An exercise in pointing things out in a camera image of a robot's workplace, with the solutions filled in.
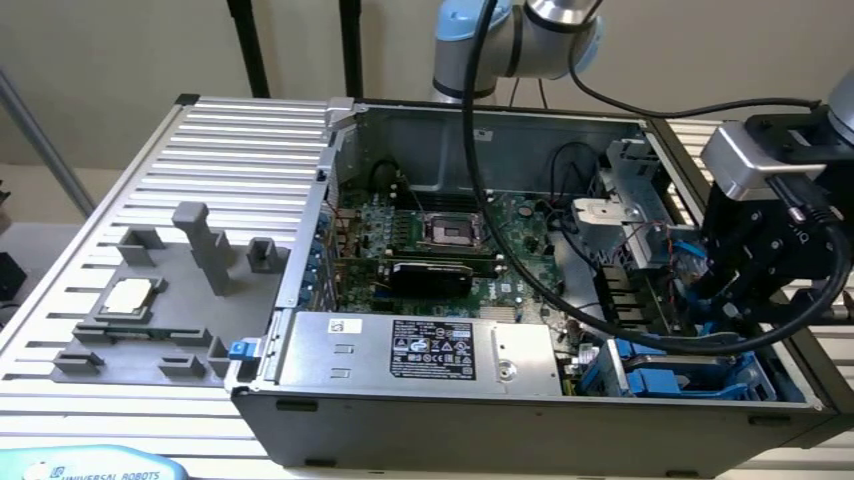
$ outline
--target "blue latch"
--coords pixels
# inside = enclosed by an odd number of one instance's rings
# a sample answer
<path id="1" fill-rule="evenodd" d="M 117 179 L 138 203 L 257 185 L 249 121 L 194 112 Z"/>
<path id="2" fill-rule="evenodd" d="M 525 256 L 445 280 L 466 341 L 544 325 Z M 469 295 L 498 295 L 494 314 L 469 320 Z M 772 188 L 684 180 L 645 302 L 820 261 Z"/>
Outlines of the blue latch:
<path id="1" fill-rule="evenodd" d="M 254 360 L 255 359 L 255 342 L 239 341 L 231 344 L 229 349 L 230 360 Z"/>

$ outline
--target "power supply label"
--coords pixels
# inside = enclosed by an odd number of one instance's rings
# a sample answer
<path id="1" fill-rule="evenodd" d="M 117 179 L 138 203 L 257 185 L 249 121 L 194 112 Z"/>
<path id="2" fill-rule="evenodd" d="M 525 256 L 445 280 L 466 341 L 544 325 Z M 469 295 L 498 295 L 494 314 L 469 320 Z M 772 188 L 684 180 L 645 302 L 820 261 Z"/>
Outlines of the power supply label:
<path id="1" fill-rule="evenodd" d="M 392 374 L 398 378 L 477 380 L 472 324 L 396 320 Z"/>

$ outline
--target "wall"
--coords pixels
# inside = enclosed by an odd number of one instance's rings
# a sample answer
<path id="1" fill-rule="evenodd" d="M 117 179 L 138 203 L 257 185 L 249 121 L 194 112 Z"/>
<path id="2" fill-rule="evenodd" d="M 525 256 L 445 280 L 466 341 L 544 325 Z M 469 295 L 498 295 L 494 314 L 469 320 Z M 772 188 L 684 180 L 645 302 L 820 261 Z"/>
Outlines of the wall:
<path id="1" fill-rule="evenodd" d="M 366 95 L 426 99 L 441 0 L 363 2 Z M 255 0 L 255 10 L 274 95 L 342 95 L 338 2 Z M 851 0 L 608 0 L 602 12 L 585 79 L 650 108 L 823 97 L 851 67 Z M 5 0 L 0 63 L 75 166 L 123 168 L 179 93 L 249 95 L 226 0 Z M 569 80 L 546 88 L 553 107 L 612 110 Z M 524 80 L 517 105 L 538 104 Z M 38 163 L 3 114 L 0 162 Z"/>

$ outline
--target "capacitor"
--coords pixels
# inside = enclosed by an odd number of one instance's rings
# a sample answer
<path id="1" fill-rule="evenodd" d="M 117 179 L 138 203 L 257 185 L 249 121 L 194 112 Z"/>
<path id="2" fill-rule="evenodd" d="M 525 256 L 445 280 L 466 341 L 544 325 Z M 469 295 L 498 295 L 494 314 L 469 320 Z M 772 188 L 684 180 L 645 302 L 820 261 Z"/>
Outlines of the capacitor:
<path id="1" fill-rule="evenodd" d="M 520 214 L 520 216 L 522 218 L 532 218 L 532 216 L 534 215 L 534 209 L 532 207 L 529 207 L 528 205 L 522 205 L 517 209 L 517 213 Z"/>

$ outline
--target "black pole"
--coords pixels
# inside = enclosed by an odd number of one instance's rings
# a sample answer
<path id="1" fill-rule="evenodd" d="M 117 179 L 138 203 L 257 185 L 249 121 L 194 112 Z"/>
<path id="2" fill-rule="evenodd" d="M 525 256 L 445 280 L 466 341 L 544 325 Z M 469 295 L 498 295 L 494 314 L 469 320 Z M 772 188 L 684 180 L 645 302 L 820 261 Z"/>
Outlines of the black pole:
<path id="1" fill-rule="evenodd" d="M 255 98 L 270 98 L 270 86 L 267 85 L 267 72 L 265 71 L 265 57 L 262 45 L 258 42 L 258 30 L 255 30 L 255 15 L 253 15 L 253 0 L 227 0 L 229 12 L 235 20 L 241 51 L 243 52 L 243 64 L 246 74 L 250 77 L 250 88 Z"/>
<path id="2" fill-rule="evenodd" d="M 362 87 L 362 0 L 338 0 L 342 21 L 342 50 L 345 52 L 345 81 L 347 96 L 365 97 Z"/>

